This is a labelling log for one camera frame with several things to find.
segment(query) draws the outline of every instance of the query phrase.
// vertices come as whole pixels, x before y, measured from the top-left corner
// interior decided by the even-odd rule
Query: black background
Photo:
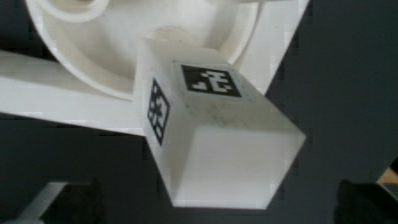
[[[0,215],[44,183],[103,184],[108,223],[332,223],[341,179],[373,182],[398,154],[398,2],[313,0],[266,97],[309,139],[266,211],[176,209],[142,137],[0,118]],[[46,57],[23,2],[0,1],[0,48]]]

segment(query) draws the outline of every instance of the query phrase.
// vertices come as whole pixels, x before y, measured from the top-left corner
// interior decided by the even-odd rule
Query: white plastic block
[[[172,205],[265,209],[305,136],[217,51],[142,41],[135,91]]]

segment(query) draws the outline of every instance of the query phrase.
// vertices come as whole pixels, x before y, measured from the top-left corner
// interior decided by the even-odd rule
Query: white circular plate
[[[131,99],[140,39],[163,27],[185,30],[195,44],[234,63],[257,16],[257,3],[211,5],[206,0],[112,0],[85,23],[60,21],[26,0],[30,16],[51,53],[82,81],[112,96]]]

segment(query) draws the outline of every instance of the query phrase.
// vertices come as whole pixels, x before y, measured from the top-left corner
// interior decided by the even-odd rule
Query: black object
[[[396,157],[394,162],[389,167],[394,170],[394,172],[398,173],[398,157]]]
[[[398,224],[398,201],[378,184],[343,181],[337,192],[336,224]]]
[[[103,195],[98,181],[67,184],[41,220],[46,224],[105,224]]]

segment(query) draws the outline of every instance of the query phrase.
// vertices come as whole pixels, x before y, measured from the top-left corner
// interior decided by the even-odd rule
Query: dark surface
[[[18,2],[0,1],[0,46],[39,55]],[[373,182],[398,154],[396,12],[392,0],[313,0],[266,93],[309,139],[266,211],[174,209],[144,138],[3,115],[0,214],[50,180],[96,177],[108,223],[330,224],[341,180]]]
[[[336,224],[398,224],[398,201],[382,186],[341,181]]]
[[[98,181],[66,185],[39,220],[46,224],[106,224]]]
[[[398,173],[398,158],[394,159],[394,162],[391,164],[391,169],[394,170],[394,172]]]

